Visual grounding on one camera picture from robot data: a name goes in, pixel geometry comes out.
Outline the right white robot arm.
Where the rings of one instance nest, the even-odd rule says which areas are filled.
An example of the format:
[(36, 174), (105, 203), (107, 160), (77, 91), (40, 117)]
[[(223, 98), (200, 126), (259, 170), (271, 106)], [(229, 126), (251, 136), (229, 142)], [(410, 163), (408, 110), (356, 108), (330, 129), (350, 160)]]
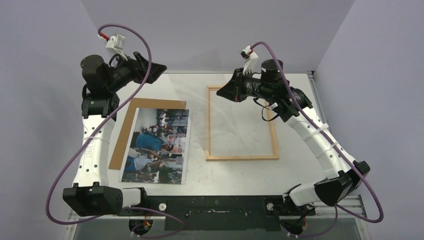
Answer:
[(217, 96), (232, 102), (242, 102), (248, 97), (268, 102), (267, 109), (287, 123), (309, 147), (321, 165), (325, 178), (310, 184), (299, 184), (285, 193), (282, 207), (290, 215), (300, 211), (303, 205), (323, 202), (333, 207), (361, 185), (370, 172), (366, 161), (358, 161), (344, 152), (313, 108), (312, 102), (300, 89), (290, 86), (282, 78), (275, 61), (268, 59), (261, 64), (260, 77), (234, 70), (229, 82), (217, 91)]

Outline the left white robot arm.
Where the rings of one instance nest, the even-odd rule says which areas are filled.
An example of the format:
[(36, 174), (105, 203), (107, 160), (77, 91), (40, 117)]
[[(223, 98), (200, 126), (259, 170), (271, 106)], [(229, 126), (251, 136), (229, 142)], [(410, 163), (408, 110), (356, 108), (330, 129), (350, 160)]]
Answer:
[(62, 198), (81, 217), (118, 215), (125, 208), (141, 216), (149, 210), (145, 189), (111, 187), (106, 166), (120, 104), (117, 92), (130, 82), (152, 84), (167, 70), (163, 64), (149, 64), (137, 51), (133, 55), (115, 54), (105, 62), (92, 54), (80, 62), (85, 80), (81, 104), (84, 148), (78, 153), (72, 186), (63, 190)]

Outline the colour photo print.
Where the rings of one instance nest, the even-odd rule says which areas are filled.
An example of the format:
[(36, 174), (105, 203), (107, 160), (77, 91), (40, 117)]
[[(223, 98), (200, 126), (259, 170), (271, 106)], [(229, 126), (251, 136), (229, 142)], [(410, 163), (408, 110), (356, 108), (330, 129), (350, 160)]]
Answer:
[(192, 114), (189, 109), (138, 108), (120, 180), (183, 185), (186, 181)]

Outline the wooden picture frame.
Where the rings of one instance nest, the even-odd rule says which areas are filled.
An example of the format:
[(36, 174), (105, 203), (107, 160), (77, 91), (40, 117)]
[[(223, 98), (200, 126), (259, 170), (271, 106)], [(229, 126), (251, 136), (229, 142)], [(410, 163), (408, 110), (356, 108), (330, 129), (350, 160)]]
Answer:
[(217, 85), (206, 88), (205, 159), (218, 161), (279, 160), (280, 152), (272, 113), (250, 98), (232, 102), (217, 96)]

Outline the clear plastic sheet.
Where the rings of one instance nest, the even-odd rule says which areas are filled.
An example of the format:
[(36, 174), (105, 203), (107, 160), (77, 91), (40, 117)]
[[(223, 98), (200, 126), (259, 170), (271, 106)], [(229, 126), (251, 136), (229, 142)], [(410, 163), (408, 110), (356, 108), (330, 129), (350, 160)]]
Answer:
[(186, 103), (194, 139), (210, 162), (254, 159), (242, 139), (233, 103), (216, 95), (228, 79), (228, 74), (219, 73), (171, 73), (161, 78), (169, 92)]

